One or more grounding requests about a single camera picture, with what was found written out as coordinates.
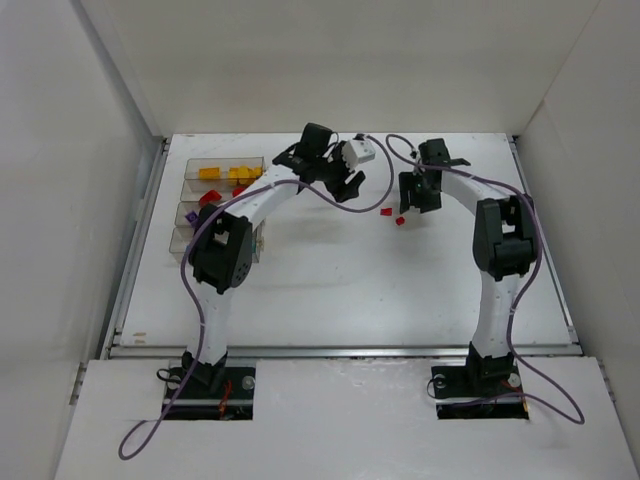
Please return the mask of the yellow striped lego brick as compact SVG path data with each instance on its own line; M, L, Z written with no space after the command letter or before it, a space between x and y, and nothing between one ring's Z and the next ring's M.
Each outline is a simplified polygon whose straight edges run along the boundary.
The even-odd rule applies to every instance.
M216 180L221 177L221 171L218 167L207 167L198 170L198 178L200 180Z

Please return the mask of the red rounded lego brick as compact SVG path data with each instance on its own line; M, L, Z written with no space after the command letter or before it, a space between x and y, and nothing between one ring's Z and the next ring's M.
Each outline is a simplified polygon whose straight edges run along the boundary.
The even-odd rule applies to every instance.
M199 198L198 204L201 208L204 208L206 205L219 202L221 199L221 194L217 190L211 189Z

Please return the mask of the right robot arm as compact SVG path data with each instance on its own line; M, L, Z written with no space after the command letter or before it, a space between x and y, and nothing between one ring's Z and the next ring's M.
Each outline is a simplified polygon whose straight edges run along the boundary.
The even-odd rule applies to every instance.
M502 394L517 373L511 331L520 279L539 265L533 205L517 188L463 170L470 163L452 158L441 138L421 143L411 158L414 169L399 174L400 211L429 213L442 207L444 195L455 199L474 217L472 256L481 276L479 318L465 364L432 369L435 397Z

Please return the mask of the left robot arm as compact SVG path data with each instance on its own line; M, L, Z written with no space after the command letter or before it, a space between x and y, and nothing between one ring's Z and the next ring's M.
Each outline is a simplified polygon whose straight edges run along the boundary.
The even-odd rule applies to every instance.
M375 158L375 149L362 134L335 146L331 137L330 129L307 124L300 140L279 153L249 187L219 207L200 210L181 264L181 277L191 272L196 282L187 292L198 314L198 334L181 359L185 384L212 394L224 382L231 298L251 270L257 226L315 182L323 183L338 204L359 196L365 180L359 166Z

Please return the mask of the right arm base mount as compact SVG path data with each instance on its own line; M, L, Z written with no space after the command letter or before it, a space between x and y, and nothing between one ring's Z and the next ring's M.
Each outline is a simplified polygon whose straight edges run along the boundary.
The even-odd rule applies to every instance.
M439 420L529 419L526 401L519 396L522 382L516 367L480 379L462 365L436 365L428 386Z

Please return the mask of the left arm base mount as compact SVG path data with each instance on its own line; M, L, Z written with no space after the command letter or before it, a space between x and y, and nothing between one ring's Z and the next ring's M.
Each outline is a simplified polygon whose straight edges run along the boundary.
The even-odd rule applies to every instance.
M253 418L256 384L254 366L228 366L198 362L166 420L245 421Z

